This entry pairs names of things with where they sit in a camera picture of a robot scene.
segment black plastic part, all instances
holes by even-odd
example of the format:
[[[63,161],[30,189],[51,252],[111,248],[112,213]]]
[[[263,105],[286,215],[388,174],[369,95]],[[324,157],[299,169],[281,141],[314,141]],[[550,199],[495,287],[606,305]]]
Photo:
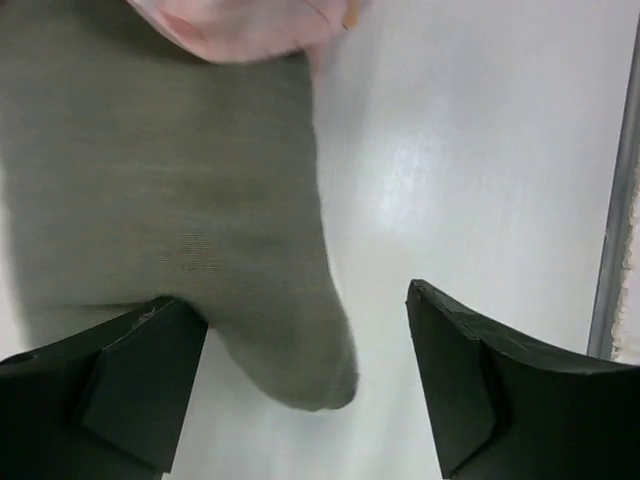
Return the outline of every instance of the black plastic part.
[[[0,478],[170,472],[206,333],[191,307],[162,297],[0,363]]]
[[[407,308],[443,478],[640,478],[640,368],[543,343],[424,281]]]

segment green-gray fabric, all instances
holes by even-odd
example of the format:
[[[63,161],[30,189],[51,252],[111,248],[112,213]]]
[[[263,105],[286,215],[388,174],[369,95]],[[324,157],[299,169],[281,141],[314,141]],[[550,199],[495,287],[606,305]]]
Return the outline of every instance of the green-gray fabric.
[[[33,345],[160,294],[302,409],[354,396],[326,257],[303,56],[195,60],[124,2],[0,7],[0,160]]]

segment pink fabric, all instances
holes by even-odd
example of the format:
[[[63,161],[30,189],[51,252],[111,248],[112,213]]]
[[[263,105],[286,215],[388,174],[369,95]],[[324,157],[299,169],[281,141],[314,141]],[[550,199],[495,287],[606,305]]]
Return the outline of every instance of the pink fabric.
[[[127,0],[160,33],[204,60],[252,62],[310,51],[345,30],[353,0]]]

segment metal edge strip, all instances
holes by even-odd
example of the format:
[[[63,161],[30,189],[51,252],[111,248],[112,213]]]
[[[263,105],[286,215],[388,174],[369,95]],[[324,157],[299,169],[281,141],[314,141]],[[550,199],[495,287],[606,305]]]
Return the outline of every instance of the metal edge strip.
[[[635,187],[640,148],[640,23],[631,60],[622,128],[613,174],[609,213],[602,246],[600,271],[591,317],[587,355],[609,359],[613,348],[613,327],[622,288],[622,265],[630,232],[629,210]]]

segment pink cloth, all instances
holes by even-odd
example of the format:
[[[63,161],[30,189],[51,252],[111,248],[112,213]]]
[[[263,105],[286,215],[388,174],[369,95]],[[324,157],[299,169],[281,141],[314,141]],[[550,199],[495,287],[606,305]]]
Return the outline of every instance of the pink cloth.
[[[215,63],[318,46],[354,20],[354,0],[127,0],[160,33]]]

